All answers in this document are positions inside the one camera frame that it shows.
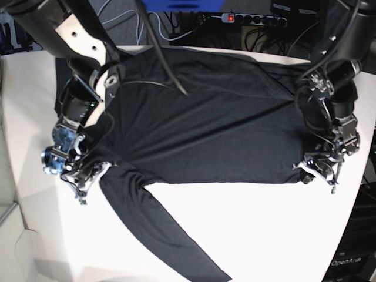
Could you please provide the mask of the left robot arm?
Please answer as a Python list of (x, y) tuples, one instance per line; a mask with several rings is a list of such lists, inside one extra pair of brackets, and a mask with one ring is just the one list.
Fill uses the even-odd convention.
[(346, 155), (357, 153), (354, 79), (375, 36), (375, 1), (321, 1), (309, 68), (297, 80), (295, 105), (317, 145), (295, 165), (335, 193)]

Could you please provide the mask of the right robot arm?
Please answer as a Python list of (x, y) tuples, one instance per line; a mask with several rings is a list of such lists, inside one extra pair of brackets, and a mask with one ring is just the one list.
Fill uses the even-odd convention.
[(65, 59), (71, 75), (60, 97), (53, 145), (41, 154), (44, 172), (58, 176), (86, 204), (90, 187), (111, 162), (86, 164), (94, 150), (84, 132), (106, 110), (106, 90), (117, 84), (119, 52), (88, 1), (2, 1), (8, 13), (38, 44)]

